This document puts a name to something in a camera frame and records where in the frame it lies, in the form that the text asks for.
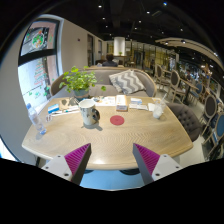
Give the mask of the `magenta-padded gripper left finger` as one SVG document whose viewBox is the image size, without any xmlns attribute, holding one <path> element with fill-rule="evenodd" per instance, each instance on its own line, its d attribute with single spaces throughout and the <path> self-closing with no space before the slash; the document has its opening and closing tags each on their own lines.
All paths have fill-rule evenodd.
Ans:
<svg viewBox="0 0 224 224">
<path fill-rule="evenodd" d="M 91 155 L 91 144 L 85 144 L 66 155 L 56 155 L 43 170 L 79 185 Z"/>
</svg>

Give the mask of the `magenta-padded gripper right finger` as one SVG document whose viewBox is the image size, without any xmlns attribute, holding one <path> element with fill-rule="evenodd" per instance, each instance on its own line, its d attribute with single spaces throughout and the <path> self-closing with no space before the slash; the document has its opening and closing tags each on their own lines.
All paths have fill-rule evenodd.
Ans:
<svg viewBox="0 0 224 224">
<path fill-rule="evenodd" d="M 133 155 L 145 185 L 182 169 L 168 154 L 159 155 L 136 143 L 133 144 Z"/>
</svg>

